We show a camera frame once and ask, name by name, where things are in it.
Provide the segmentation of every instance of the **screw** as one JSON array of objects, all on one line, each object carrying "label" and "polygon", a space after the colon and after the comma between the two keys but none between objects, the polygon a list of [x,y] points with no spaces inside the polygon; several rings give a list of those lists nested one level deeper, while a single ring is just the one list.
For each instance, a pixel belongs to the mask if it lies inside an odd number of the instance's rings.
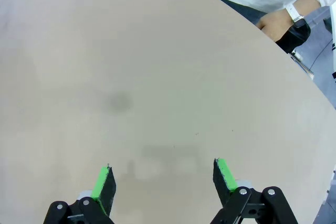
[{"label": "screw", "polygon": [[268,192],[269,195],[274,195],[275,194],[275,191],[273,189],[269,189],[267,192]]},{"label": "screw", "polygon": [[241,189],[241,190],[239,190],[239,193],[242,194],[242,195],[247,194],[247,190],[246,189]]}]

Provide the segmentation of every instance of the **black bag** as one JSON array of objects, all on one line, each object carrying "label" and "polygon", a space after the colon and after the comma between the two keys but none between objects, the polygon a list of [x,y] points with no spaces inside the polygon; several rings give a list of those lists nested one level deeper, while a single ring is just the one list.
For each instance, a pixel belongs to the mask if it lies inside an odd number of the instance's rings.
[{"label": "black bag", "polygon": [[286,53],[291,53],[296,47],[301,46],[310,35],[310,27],[306,24],[301,27],[291,26],[290,29],[276,43]]}]

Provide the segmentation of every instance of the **hand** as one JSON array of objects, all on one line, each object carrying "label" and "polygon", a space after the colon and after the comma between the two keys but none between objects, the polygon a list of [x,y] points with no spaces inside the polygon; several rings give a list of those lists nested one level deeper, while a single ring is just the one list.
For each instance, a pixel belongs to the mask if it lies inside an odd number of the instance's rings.
[{"label": "hand", "polygon": [[256,26],[273,41],[278,41],[293,25],[293,20],[286,9],[268,13],[263,16]]}]

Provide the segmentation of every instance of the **beige tabletop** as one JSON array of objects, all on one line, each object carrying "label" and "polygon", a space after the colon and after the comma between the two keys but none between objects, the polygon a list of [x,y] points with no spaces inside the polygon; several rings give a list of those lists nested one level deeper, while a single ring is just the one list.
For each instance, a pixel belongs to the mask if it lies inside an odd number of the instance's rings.
[{"label": "beige tabletop", "polygon": [[109,163],[116,224],[207,224],[213,159],[312,223],[336,113],[219,0],[0,0],[0,223],[42,223]]}]

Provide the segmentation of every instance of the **green gripper pad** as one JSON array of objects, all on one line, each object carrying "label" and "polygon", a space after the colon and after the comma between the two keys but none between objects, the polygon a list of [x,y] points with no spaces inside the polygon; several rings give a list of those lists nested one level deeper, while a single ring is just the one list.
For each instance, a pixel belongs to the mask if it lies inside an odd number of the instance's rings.
[{"label": "green gripper pad", "polygon": [[100,170],[96,185],[92,191],[91,198],[94,199],[104,213],[109,216],[114,195],[116,194],[116,181],[114,180],[112,168],[107,166]]},{"label": "green gripper pad", "polygon": [[214,160],[213,181],[222,206],[224,206],[230,197],[230,193],[236,190],[238,185],[225,160],[222,158]]}]

